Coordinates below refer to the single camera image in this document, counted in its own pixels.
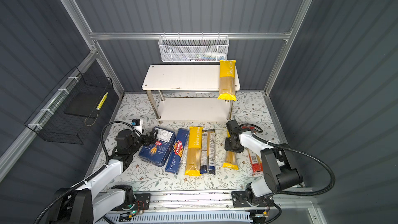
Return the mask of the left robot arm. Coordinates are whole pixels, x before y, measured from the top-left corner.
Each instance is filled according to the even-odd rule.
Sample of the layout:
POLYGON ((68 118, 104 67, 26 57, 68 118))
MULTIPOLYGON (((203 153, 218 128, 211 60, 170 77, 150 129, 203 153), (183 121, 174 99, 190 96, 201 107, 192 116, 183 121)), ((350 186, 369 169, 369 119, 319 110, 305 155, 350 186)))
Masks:
POLYGON ((107 156, 105 165, 70 188, 61 188, 56 198, 39 214, 35 223, 46 217, 48 224, 94 224, 108 221, 107 213, 114 208, 134 211, 144 208, 131 186, 116 185, 108 192, 101 191, 132 163, 134 154, 144 145, 154 145, 158 130, 141 134, 134 127, 122 130, 116 136, 117 145, 107 156))

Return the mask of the yellow Pastatime spaghetti bag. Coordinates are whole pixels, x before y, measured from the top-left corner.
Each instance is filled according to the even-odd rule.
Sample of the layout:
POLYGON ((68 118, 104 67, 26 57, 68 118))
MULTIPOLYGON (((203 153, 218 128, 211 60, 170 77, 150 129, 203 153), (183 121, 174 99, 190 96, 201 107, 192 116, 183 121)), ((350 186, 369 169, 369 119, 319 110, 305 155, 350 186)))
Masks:
POLYGON ((235 60, 220 61, 219 100, 236 101, 235 60))
POLYGON ((227 148, 230 147, 230 144, 229 144, 230 137, 231 137, 230 133, 227 131, 227 137, 225 138, 225 142, 224 142, 224 148, 226 150, 226 158, 225 158, 225 161, 224 161, 222 167, 237 171, 239 169, 239 167, 238 167, 238 164, 236 161, 236 153, 227 150, 227 148))

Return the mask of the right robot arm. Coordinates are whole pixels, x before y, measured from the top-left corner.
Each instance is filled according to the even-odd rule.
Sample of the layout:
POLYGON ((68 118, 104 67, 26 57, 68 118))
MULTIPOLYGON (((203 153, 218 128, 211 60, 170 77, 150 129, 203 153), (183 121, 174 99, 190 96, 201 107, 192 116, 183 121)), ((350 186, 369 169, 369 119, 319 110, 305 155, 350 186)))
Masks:
POLYGON ((244 199, 249 205, 259 205, 264 199, 269 200, 272 195, 303 182, 293 152, 286 150, 287 145, 261 141, 257 134, 263 130, 255 124, 230 120, 226 128, 226 151, 242 153, 247 149, 259 156, 263 164, 263 176, 249 183, 245 190, 244 199))

